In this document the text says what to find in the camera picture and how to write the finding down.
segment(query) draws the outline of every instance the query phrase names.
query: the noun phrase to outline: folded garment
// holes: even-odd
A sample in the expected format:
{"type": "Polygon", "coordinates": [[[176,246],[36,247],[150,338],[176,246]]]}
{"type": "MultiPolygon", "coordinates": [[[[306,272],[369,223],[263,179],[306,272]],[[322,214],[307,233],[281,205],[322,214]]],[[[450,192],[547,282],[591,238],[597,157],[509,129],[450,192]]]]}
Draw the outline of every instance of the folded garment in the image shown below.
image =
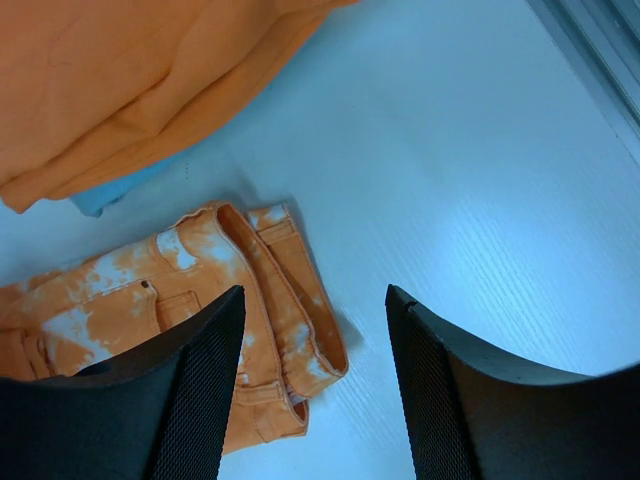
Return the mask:
{"type": "Polygon", "coordinates": [[[99,217],[106,206],[113,205],[138,185],[164,172],[178,161],[179,155],[173,155],[139,172],[91,188],[86,192],[76,193],[70,199],[84,215],[99,217]]]}
{"type": "Polygon", "coordinates": [[[354,1],[3,2],[0,197],[21,212],[204,139],[354,1]]]}
{"type": "Polygon", "coordinates": [[[246,322],[224,451],[304,435],[308,400],[347,355],[283,205],[245,218],[212,203],[152,237],[0,289],[0,375],[74,375],[243,285],[246,322]]]}

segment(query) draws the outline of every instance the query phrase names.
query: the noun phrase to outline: folded orange garment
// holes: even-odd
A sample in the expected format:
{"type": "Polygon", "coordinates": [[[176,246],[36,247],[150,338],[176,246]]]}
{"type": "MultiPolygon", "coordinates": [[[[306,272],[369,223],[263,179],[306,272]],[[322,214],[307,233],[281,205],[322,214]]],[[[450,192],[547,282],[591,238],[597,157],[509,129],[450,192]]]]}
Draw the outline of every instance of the folded orange garment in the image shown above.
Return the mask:
{"type": "Polygon", "coordinates": [[[282,205],[209,204],[147,240],[0,289],[0,375],[74,375],[243,285],[245,334],[224,451],[304,435],[308,399],[348,368],[339,328],[282,205]]]}
{"type": "Polygon", "coordinates": [[[202,140],[356,0],[0,6],[0,197],[22,212],[202,140]]]}

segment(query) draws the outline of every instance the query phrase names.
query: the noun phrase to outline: clothing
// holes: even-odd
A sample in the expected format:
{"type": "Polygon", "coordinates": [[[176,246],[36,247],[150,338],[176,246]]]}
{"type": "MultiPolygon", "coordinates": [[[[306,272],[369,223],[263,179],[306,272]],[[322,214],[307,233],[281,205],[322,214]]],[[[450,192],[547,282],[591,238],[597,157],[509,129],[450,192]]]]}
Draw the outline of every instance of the clothing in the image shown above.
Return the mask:
{"type": "Polygon", "coordinates": [[[70,199],[84,215],[99,217],[105,207],[113,205],[138,185],[164,172],[178,160],[179,156],[180,154],[173,155],[139,172],[91,188],[86,192],[76,193],[70,199]]]}
{"type": "Polygon", "coordinates": [[[74,375],[239,284],[247,315],[224,451],[304,435],[308,399],[347,371],[344,343],[286,208],[247,218],[208,204],[144,241],[0,289],[0,375],[74,375]]]}
{"type": "Polygon", "coordinates": [[[22,212],[204,139],[353,1],[3,3],[0,197],[22,212]]]}

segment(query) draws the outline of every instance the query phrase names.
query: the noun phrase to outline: table surface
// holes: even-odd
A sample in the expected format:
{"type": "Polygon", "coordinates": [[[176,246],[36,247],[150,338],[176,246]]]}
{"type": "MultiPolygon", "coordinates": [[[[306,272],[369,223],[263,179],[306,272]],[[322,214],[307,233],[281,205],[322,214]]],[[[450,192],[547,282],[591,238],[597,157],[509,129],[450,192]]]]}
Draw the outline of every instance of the table surface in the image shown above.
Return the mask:
{"type": "Polygon", "coordinates": [[[524,0],[337,12],[230,125],[109,208],[0,207],[0,283],[162,229],[216,198],[287,201],[350,350],[305,438],[220,478],[413,478],[384,295],[395,283],[516,354],[637,362],[640,171],[524,0]]]}

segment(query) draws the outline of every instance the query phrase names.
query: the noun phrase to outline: orange cloth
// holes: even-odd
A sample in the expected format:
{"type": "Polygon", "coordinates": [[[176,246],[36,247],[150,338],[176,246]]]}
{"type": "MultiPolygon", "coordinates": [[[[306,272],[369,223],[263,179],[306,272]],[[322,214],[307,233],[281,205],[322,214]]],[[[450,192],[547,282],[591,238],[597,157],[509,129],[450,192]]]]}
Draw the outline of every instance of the orange cloth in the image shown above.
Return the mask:
{"type": "Polygon", "coordinates": [[[202,140],[354,1],[3,2],[0,197],[22,212],[202,140]]]}
{"type": "Polygon", "coordinates": [[[246,320],[225,453],[304,435],[308,399],[347,355],[302,238],[282,205],[205,205],[176,226],[0,289],[0,375],[74,375],[183,322],[233,285],[246,320]]]}

